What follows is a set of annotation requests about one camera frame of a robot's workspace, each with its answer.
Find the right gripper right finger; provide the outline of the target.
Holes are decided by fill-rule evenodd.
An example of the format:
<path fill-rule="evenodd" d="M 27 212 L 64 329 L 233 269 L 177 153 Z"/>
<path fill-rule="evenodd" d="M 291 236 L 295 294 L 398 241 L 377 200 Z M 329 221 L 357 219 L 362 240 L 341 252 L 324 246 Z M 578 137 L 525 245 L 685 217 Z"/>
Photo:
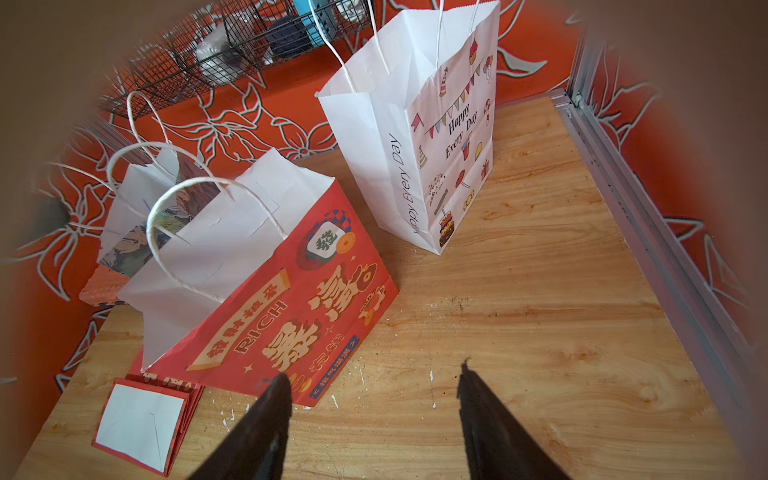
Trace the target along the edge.
<path fill-rule="evenodd" d="M 472 479 L 566 479 L 482 378 L 462 365 L 457 398 Z"/>

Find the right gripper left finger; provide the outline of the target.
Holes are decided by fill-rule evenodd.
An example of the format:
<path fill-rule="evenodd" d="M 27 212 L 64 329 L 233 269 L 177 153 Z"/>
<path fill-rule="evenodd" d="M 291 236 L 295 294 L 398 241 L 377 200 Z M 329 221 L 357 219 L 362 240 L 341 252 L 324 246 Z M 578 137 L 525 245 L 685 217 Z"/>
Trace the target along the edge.
<path fill-rule="evenodd" d="M 291 385 L 288 377 L 281 373 L 190 477 L 280 479 L 291 414 Z"/>

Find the red RICH paper bag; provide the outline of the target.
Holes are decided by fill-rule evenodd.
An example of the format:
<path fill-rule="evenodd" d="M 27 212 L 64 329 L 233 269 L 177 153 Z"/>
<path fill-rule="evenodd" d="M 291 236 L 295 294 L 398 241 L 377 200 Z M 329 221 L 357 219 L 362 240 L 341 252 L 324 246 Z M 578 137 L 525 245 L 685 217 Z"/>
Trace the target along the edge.
<path fill-rule="evenodd" d="M 110 389 L 92 446 L 167 477 L 204 392 L 142 370 L 138 355 Z"/>

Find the red paper bag blue panel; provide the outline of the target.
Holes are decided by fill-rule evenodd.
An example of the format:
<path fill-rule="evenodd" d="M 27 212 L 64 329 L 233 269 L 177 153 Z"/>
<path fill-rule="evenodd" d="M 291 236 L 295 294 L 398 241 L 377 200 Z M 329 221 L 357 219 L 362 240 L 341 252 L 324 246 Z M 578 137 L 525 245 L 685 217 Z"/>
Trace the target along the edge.
<path fill-rule="evenodd" d="M 269 151 L 120 291 L 142 371 L 245 395 L 285 375 L 315 406 L 397 297 L 338 181 Z"/>

